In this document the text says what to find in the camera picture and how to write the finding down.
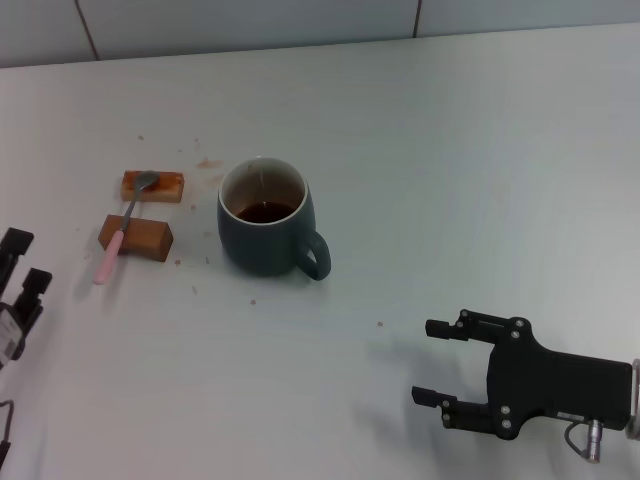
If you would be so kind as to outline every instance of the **mug rim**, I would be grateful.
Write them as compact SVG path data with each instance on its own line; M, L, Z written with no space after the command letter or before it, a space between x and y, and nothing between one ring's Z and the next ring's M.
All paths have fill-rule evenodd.
M302 196L302 200L300 201L300 205L298 205L298 207L292 213L290 213L289 215L287 215L284 218L281 218L280 220L276 220L275 222L269 222L269 223L247 222L246 220L243 220L243 219L239 218L238 216L234 215L233 213L231 213L231 211L227 208L227 206L224 203L224 200L222 199L223 187L224 187L225 182L227 181L227 178L229 178L229 176L233 172L235 172L236 170L238 170L238 169L240 169L242 167L246 167L246 165L248 163L255 162L255 161L264 161L264 160L275 160L276 162L283 163L283 164L291 167L298 175L300 175L300 178L302 179L302 183L304 184L304 195ZM220 205L222 205L222 208L224 209L224 211L227 214L229 214L229 216L231 218L233 218L234 220L237 220L240 223L244 223L246 225L251 225L251 226L255 226L255 227L269 227L269 226L272 226L272 225L277 225L278 223L286 222L290 218L293 218L300 210L302 210L302 207L306 203L308 196L309 196L309 184L307 183L307 179L304 178L304 176L300 173L300 171L296 167L291 165L289 162L285 162L284 160L280 160L279 158L275 158L275 157L254 157L254 158L250 158L248 160L244 160L243 162L240 162L238 165L233 167L229 173L227 173L224 176L224 178L222 179L222 182L220 182L220 186L218 187L218 201L220 202Z

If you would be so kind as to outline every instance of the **orange wooden block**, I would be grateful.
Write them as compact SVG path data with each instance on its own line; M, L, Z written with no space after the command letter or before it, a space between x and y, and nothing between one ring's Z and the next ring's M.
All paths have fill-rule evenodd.
M120 186L120 196L122 200L133 200L133 181L141 173L139 170L127 170L122 177ZM182 190L184 190L184 175L177 172L156 172L159 175L158 181L148 188L142 190L141 202L165 202L180 203L182 200Z

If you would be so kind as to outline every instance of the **mug handle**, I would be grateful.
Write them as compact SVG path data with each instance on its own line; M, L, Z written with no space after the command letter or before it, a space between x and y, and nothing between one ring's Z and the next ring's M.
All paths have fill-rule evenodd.
M300 270L313 280L326 278L331 271L331 255L324 238L315 230L307 228L298 232L294 241L296 265ZM308 250L316 257L315 262L307 255Z

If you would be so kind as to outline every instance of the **pink spoon handle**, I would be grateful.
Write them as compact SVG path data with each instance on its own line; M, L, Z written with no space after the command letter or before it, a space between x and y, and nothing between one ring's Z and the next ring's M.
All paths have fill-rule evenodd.
M102 263L100 264L100 267L98 267L98 270L96 270L96 274L93 276L93 283L96 285L104 285L109 279L111 270L113 270L113 264L116 263L118 250L120 250L123 238L124 232L122 230L118 230L113 234L113 237L111 237L111 241L109 242L107 251L104 254Z

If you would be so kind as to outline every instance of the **spoon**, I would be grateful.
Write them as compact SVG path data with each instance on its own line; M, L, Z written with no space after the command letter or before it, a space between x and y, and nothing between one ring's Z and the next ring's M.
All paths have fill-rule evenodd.
M159 177L156 172L147 170L146 172L138 174L138 176L134 180L133 200L131 200L129 208L127 208L127 213L124 214L120 230L114 233L113 237L111 237L111 241L109 242L109 246L107 247L107 250L104 254L102 263L100 264L100 267L93 277L93 283L95 283L96 285L104 285L109 279L109 275L111 275L111 270L113 269L114 263L116 263L116 257L118 256L120 245L122 245L124 232L129 225L129 219L131 218L131 212L133 212L133 206L136 204L140 192L142 192L142 190L144 190L145 188L148 188L151 185L155 184L158 181L158 178Z

